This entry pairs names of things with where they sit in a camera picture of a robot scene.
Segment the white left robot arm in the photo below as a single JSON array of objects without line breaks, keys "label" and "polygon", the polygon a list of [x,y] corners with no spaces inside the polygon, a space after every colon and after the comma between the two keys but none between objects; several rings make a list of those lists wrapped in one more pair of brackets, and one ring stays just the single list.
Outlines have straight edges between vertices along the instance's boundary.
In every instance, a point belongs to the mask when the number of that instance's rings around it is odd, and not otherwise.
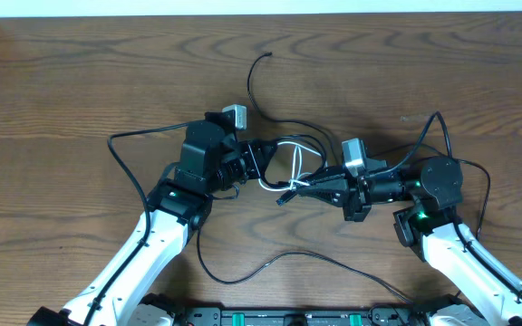
[{"label": "white left robot arm", "polygon": [[149,193],[137,190],[143,212],[121,249],[60,311],[42,307],[29,324],[130,324],[156,278],[204,225],[216,192],[260,178],[277,150],[274,140],[238,140],[240,125],[223,117],[182,127],[180,160]]}]

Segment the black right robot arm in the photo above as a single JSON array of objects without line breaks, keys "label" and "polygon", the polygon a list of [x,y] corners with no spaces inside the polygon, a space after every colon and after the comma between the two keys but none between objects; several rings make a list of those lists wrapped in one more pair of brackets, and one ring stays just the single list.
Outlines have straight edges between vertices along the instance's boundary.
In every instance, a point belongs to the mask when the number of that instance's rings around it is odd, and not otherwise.
[{"label": "black right robot arm", "polygon": [[303,178],[295,193],[339,206],[353,222],[362,222],[375,205],[407,203],[393,214],[401,245],[451,280],[489,324],[522,325],[522,280],[463,222],[462,185],[459,161],[447,156],[418,168],[364,158]]}]

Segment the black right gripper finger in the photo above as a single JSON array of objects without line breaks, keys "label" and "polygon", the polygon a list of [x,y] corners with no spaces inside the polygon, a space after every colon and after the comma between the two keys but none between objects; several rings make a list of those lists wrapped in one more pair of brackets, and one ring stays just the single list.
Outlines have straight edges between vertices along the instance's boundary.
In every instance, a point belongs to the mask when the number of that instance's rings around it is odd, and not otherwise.
[{"label": "black right gripper finger", "polygon": [[347,201],[350,188],[346,180],[330,180],[306,187],[299,187],[296,193],[301,197],[321,200],[326,204],[341,207]]},{"label": "black right gripper finger", "polygon": [[344,166],[330,166],[322,168],[305,179],[308,184],[320,184],[332,180],[347,179],[347,171]]}]

